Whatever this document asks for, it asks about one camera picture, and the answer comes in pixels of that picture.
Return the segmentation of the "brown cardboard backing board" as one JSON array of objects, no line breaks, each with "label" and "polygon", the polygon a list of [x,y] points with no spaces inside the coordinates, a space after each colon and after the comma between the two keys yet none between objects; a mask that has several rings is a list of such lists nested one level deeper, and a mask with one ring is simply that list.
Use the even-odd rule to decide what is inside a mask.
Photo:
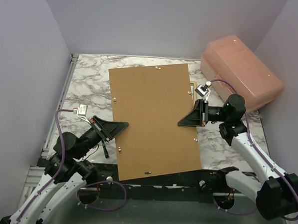
[{"label": "brown cardboard backing board", "polygon": [[193,109],[187,64],[110,69],[119,179],[201,169],[195,127],[178,126]]}]

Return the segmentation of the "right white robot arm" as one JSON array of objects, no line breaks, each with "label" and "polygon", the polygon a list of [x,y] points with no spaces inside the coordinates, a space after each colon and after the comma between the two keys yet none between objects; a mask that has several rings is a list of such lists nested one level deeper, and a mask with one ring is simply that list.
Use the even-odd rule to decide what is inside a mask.
[{"label": "right white robot arm", "polygon": [[215,186],[221,192],[238,190],[252,200],[266,220],[278,217],[298,220],[298,176],[286,173],[254,142],[249,124],[242,122],[245,100],[232,94],[221,107],[209,106],[207,100],[195,102],[193,110],[180,120],[178,126],[203,127],[208,122],[219,122],[221,137],[244,158],[257,176],[246,176],[235,167],[223,168]]}]

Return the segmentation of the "green wooden picture frame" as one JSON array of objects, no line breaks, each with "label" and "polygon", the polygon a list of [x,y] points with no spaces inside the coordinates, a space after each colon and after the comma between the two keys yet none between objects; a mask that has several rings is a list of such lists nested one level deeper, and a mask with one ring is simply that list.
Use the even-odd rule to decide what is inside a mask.
[{"label": "green wooden picture frame", "polygon": [[196,81],[191,81],[190,82],[190,87],[191,87],[191,95],[192,95],[192,99],[193,99],[193,102],[196,101],[196,91],[195,91],[195,88],[197,87],[197,83]]}]

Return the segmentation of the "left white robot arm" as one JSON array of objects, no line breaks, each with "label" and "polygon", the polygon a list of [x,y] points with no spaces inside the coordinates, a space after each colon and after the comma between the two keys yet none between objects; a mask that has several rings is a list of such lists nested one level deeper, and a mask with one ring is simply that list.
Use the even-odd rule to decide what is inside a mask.
[{"label": "left white robot arm", "polygon": [[93,116],[88,129],[80,137],[60,132],[41,179],[23,205],[12,215],[3,217],[0,224],[48,224],[57,208],[84,187],[113,185],[111,175],[83,160],[88,151],[101,141],[110,141],[120,134],[128,122],[111,122]]}]

